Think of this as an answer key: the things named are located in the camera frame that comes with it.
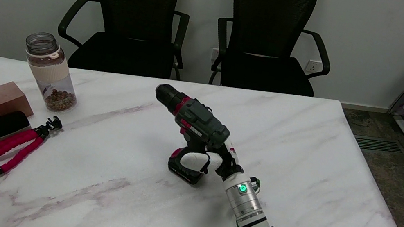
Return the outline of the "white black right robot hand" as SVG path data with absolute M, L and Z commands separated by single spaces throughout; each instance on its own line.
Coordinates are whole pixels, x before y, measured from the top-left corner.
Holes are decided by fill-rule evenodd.
M 189 170 L 203 174 L 208 174 L 211 171 L 215 172 L 223 181 L 242 182 L 242 180 L 248 179 L 239 164 L 238 156 L 230 138 L 217 149 L 211 148 L 210 151 L 203 153 L 187 153 L 180 158 L 180 164 Z

